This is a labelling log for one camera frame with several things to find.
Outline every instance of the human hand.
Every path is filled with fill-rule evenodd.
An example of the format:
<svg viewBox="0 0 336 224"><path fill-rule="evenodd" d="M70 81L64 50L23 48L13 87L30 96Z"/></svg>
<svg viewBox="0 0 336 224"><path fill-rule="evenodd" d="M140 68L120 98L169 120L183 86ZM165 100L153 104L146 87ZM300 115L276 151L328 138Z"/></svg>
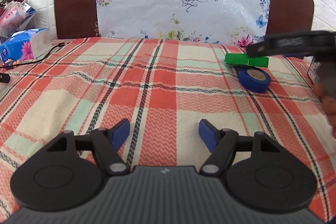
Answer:
<svg viewBox="0 0 336 224"><path fill-rule="evenodd" d="M325 94L321 83L315 84L313 90L321 98L323 110L327 115L329 124L333 127L333 135L336 138L336 99Z"/></svg>

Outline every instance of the power cord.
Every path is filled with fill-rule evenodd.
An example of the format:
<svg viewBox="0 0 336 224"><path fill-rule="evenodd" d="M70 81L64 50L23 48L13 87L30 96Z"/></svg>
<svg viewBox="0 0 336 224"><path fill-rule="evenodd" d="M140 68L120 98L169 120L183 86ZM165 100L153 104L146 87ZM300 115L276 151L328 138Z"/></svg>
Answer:
<svg viewBox="0 0 336 224"><path fill-rule="evenodd" d="M12 69L12 68L16 68L18 66L31 65L31 64L39 63L39 62L43 61L44 59L46 59L55 48L57 48L57 47L64 47L64 46L65 46L64 42L57 44L56 46L52 47L51 50L43 58L41 58L39 60L31 61L31 62L26 62L26 63L19 63L19 64L15 64L15 65L13 64L13 65L8 65L8 66L1 66L0 69Z"/></svg>

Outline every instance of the blue gripper pad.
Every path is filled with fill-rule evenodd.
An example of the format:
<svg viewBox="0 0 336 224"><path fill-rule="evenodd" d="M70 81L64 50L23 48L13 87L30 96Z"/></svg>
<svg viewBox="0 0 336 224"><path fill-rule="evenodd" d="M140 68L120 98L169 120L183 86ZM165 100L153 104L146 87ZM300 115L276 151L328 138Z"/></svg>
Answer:
<svg viewBox="0 0 336 224"><path fill-rule="evenodd" d="M130 122L128 119L122 119L107 133L107 138L113 148L118 151L129 136Z"/></svg>
<svg viewBox="0 0 336 224"><path fill-rule="evenodd" d="M215 132L212 131L212 129L208 127L203 120L201 120L198 126L198 134L208 150L212 153L217 146Z"/></svg>

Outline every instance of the finger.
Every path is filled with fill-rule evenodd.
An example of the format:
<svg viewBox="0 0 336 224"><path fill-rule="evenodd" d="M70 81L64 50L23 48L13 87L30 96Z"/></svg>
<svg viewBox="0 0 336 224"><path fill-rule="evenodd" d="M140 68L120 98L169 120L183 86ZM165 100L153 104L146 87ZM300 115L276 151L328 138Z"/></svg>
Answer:
<svg viewBox="0 0 336 224"><path fill-rule="evenodd" d="M323 96L324 92L323 92L323 88L322 88L322 84L321 83L316 83L313 86L313 92L317 95L317 96Z"/></svg>
<svg viewBox="0 0 336 224"><path fill-rule="evenodd" d="M327 114L329 124L333 127L336 128L336 114Z"/></svg>
<svg viewBox="0 0 336 224"><path fill-rule="evenodd" d="M324 96L322 97L323 110L326 114L336 114L336 99Z"/></svg>

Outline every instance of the green block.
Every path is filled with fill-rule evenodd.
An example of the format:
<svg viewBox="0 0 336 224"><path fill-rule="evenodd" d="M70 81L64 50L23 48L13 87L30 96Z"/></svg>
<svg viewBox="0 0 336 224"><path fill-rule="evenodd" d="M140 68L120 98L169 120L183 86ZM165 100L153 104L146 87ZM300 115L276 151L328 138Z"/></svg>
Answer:
<svg viewBox="0 0 336 224"><path fill-rule="evenodd" d="M250 58L247 54L225 54L224 62L228 65L248 66Z"/></svg>
<svg viewBox="0 0 336 224"><path fill-rule="evenodd" d="M268 67L268 57L248 57L247 54L226 54L224 62L234 66Z"/></svg>
<svg viewBox="0 0 336 224"><path fill-rule="evenodd" d="M251 67L268 67L268 57L260 56L260 57L251 57L249 66Z"/></svg>

